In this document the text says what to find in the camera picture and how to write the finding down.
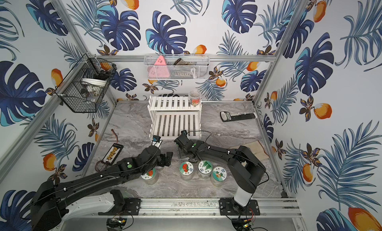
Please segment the white slatted wooden shelf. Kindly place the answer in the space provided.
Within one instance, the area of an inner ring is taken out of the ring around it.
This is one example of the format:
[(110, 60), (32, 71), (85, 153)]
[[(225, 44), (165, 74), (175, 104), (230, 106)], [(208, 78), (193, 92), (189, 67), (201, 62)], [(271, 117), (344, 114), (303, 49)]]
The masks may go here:
[(192, 105), (188, 97), (150, 96), (148, 111), (152, 120), (150, 137), (174, 140), (182, 131), (190, 139), (201, 139), (202, 104)]

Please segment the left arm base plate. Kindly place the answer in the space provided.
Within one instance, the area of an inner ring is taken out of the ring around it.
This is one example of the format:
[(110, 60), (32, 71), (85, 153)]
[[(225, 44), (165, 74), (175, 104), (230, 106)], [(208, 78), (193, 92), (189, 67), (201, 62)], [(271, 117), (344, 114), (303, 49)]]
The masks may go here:
[(139, 215), (141, 207), (141, 199), (139, 198), (124, 198), (120, 190), (111, 190), (114, 201), (113, 206), (103, 215)]

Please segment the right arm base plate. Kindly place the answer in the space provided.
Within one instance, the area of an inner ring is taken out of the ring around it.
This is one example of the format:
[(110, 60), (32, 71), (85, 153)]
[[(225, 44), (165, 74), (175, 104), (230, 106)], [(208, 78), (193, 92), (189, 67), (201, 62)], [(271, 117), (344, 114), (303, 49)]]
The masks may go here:
[(260, 209), (257, 200), (249, 200), (246, 206), (241, 206), (234, 201), (234, 198), (221, 198), (219, 200), (219, 210), (222, 216), (254, 216), (260, 215)]

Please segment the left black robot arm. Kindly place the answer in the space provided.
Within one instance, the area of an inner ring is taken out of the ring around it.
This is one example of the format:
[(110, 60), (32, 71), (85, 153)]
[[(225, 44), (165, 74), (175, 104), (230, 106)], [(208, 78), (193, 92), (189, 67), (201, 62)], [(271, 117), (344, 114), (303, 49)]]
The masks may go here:
[(67, 207), (71, 204), (102, 189), (138, 179), (157, 166), (170, 166), (172, 157), (172, 152), (163, 154), (151, 145), (138, 156), (123, 158), (107, 170), (70, 182), (43, 182), (30, 203), (31, 229), (51, 230), (69, 213)]

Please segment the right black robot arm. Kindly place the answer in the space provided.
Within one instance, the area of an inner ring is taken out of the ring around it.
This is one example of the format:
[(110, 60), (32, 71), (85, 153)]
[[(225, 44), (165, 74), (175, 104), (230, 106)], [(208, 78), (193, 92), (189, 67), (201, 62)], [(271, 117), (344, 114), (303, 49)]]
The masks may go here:
[(261, 184), (266, 168), (250, 148), (221, 148), (202, 140), (191, 140), (186, 134), (179, 135), (175, 144), (190, 159), (208, 160), (225, 165), (238, 185), (233, 198), (236, 205), (246, 207)]

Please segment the clear seed container red label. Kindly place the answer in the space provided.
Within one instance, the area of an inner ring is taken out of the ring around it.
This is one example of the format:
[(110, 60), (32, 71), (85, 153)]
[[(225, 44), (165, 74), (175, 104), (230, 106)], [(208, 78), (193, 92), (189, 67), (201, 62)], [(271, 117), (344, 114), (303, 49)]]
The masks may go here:
[(196, 107), (197, 105), (201, 103), (201, 93), (197, 90), (193, 90), (189, 92), (188, 98), (189, 98), (190, 104), (194, 107)]

